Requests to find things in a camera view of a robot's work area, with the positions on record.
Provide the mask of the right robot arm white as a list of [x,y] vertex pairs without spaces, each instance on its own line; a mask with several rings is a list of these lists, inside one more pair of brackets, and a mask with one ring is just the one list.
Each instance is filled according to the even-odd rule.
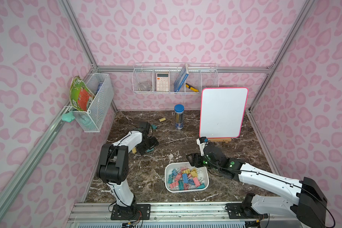
[[220,148],[205,138],[197,140],[200,152],[186,156],[190,165],[217,171],[222,177],[254,185],[275,194],[264,197],[248,194],[242,210],[248,217],[276,214],[297,218],[305,228],[326,227],[328,200],[315,180],[302,180],[279,176],[238,158],[228,158]]

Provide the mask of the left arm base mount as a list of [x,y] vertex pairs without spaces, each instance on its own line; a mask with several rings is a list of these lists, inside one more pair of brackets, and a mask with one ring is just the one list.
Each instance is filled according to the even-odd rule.
[[121,207],[117,204],[112,209],[108,208],[111,213],[111,220],[149,220],[151,213],[150,204],[135,204],[129,207]]

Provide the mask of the blue binder clip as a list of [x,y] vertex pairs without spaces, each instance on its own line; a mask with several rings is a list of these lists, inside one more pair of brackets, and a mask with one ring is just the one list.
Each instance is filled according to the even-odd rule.
[[188,175],[186,173],[183,173],[182,174],[182,180],[183,180],[183,183],[189,183],[189,179],[188,179]]

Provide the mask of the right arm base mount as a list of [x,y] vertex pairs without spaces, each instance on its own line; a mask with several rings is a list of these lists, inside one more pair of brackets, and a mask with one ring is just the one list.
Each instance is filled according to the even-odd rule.
[[243,203],[227,203],[225,208],[229,219],[268,219],[268,214],[259,214],[251,207],[244,207]]

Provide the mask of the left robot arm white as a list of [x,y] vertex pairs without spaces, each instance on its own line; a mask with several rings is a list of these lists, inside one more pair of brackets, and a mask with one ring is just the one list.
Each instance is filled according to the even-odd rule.
[[101,148],[96,175],[110,188],[119,207],[131,207],[135,202],[126,179],[129,174],[129,153],[135,149],[144,155],[159,144],[150,131],[152,127],[149,122],[140,122],[138,127],[119,141],[106,143]]

